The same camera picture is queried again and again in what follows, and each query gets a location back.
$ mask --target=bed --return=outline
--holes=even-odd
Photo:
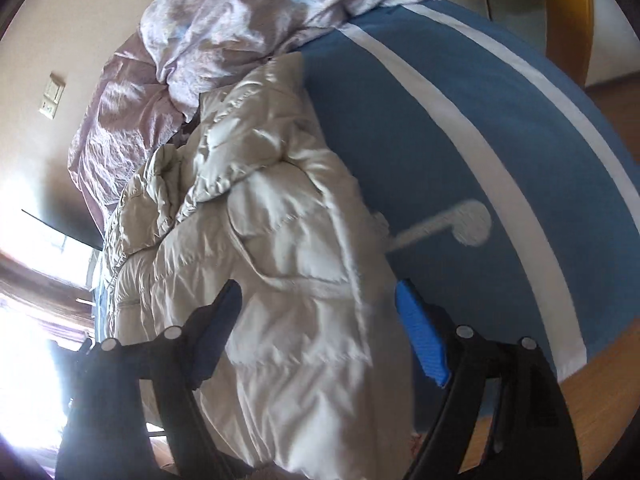
[[[625,146],[564,73],[451,2],[375,10],[302,52],[326,142],[386,219],[396,276],[486,337],[541,343],[587,477],[640,402],[639,181]],[[415,387],[425,429],[438,392],[420,374]],[[479,421],[468,464],[487,431]]]

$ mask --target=puffer jacket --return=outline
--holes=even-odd
[[[276,58],[135,174],[106,232],[110,333],[155,338],[235,279],[241,314],[195,394],[218,448],[311,479],[399,479],[412,397],[395,278],[301,95],[302,56]]]

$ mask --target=beige wall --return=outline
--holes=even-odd
[[[22,208],[69,235],[94,229],[67,150],[102,66],[151,1],[26,0],[0,40],[0,250]],[[52,72],[66,89],[51,121],[38,108]]]
[[[593,0],[587,86],[640,72],[640,41],[615,0]]]

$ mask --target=blue fabric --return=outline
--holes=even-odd
[[[636,188],[638,167],[590,99],[511,33],[450,2],[423,5],[484,32],[540,70],[591,121]],[[640,236],[598,157],[567,118],[508,64],[447,25],[403,7],[352,20],[436,86],[480,131],[520,187],[561,267],[588,357],[640,315]],[[449,137],[369,52],[340,32],[300,49],[305,85],[329,147],[357,177],[391,235],[464,200],[492,217],[489,239],[444,231],[389,254],[425,302],[485,338],[535,338],[552,355],[529,281],[506,231]],[[434,391],[421,398],[439,398]]]
[[[396,309],[422,371],[439,387],[444,388],[451,377],[444,335],[431,322],[406,282],[400,282],[396,286]]]
[[[209,326],[200,335],[193,350],[193,366],[189,379],[191,384],[198,387],[202,381],[213,375],[220,356],[225,351],[226,342],[240,316],[242,289],[238,282],[235,280],[226,282],[214,303],[218,305],[209,321]]]
[[[94,303],[91,314],[94,317],[95,341],[101,342],[108,338],[107,335],[107,310],[109,304],[109,291],[102,280],[98,280],[98,286],[94,289]]]

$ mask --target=light switch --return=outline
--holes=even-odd
[[[58,109],[58,105],[55,104],[51,99],[47,97],[42,98],[42,102],[40,104],[40,113],[49,119],[53,119],[56,115],[56,110]]]
[[[60,102],[60,96],[62,95],[62,91],[64,89],[64,83],[61,83],[52,74],[51,76],[49,76],[49,82],[44,89],[44,97],[48,98],[50,101],[53,101],[55,104],[58,104]]]

